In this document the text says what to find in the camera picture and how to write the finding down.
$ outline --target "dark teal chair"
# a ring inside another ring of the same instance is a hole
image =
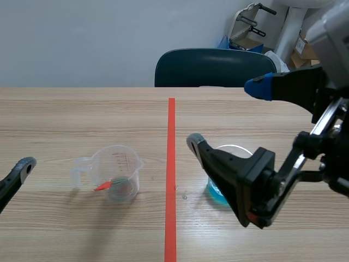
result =
[[[180,49],[164,54],[155,70],[155,87],[244,87],[258,76],[276,73],[260,53],[228,49]]]

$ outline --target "red object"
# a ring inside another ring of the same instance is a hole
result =
[[[176,230],[176,101],[169,98],[167,128],[165,257],[164,262],[177,261]]]
[[[105,182],[103,184],[101,184],[100,186],[98,186],[95,191],[100,191],[100,190],[106,190],[106,189],[109,189],[112,185],[112,182],[109,181],[109,182]]]

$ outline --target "table surface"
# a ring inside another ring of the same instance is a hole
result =
[[[38,161],[0,215],[1,261],[164,261],[168,97],[176,98],[178,261],[348,261],[344,196],[299,184],[271,227],[243,228],[211,199],[185,143],[199,132],[214,147],[262,146],[279,168],[298,132],[312,128],[299,107],[241,88],[0,88],[1,176],[22,157]],[[74,159],[109,145],[130,146],[145,162],[130,203],[109,204],[86,177],[71,188]]]

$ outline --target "glass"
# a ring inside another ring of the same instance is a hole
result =
[[[235,156],[241,157],[241,158],[249,158],[250,156],[252,156],[252,153],[250,151],[237,145],[222,145],[217,147],[216,149],[228,152],[230,154],[234,154]],[[208,178],[207,186],[208,186],[208,191],[210,192],[210,194],[213,196],[215,200],[217,200],[218,202],[227,204],[227,200],[224,198],[221,191],[214,184],[211,178]]]
[[[124,202],[138,193],[139,170],[142,167],[143,161],[132,148],[109,146],[98,151],[93,157],[76,159],[70,179],[75,188],[81,186],[82,172],[86,172],[96,186],[112,181],[112,186],[102,193],[113,202]]]

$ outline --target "clear glass cup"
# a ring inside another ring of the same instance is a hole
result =
[[[93,155],[75,160],[70,172],[73,187],[80,187],[80,175],[86,172],[91,182],[99,186],[112,181],[109,189],[102,191],[113,202],[124,202],[135,197],[140,188],[139,170],[143,161],[127,146],[109,146]]]
[[[222,145],[217,147],[216,149],[228,152],[230,154],[233,154],[241,158],[249,158],[250,156],[252,156],[252,153],[250,151],[237,145]],[[208,191],[210,192],[210,194],[213,196],[215,200],[217,200],[218,202],[227,204],[227,200],[224,198],[224,196],[222,195],[218,187],[213,183],[211,178],[208,178],[207,186],[208,186]]]

